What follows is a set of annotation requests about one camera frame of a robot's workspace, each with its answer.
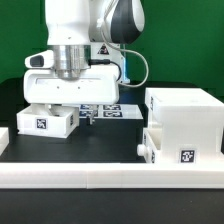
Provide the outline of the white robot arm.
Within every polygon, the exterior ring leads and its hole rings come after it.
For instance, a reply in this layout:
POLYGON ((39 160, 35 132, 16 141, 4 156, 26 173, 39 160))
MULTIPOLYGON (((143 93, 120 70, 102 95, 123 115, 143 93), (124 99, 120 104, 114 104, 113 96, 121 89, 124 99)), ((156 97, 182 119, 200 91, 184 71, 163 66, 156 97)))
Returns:
POLYGON ((140 0, 45 0, 48 49, 25 59, 24 98, 30 110, 52 116, 55 105, 112 105, 121 70, 91 55, 96 42, 118 51, 145 25, 140 0))

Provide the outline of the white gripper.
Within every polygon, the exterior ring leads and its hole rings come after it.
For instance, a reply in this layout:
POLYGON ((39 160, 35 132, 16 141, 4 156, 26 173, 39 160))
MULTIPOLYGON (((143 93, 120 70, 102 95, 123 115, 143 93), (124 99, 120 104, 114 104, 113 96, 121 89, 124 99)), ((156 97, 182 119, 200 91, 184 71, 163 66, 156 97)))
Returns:
MULTIPOLYGON (((24 98, 28 103, 79 105, 93 104, 87 125, 93 125, 97 105, 112 105, 119 99, 115 65, 93 65, 77 79, 60 79, 51 69, 30 69, 24 76, 24 98)), ((49 108, 53 116, 62 114, 61 105, 49 108)))

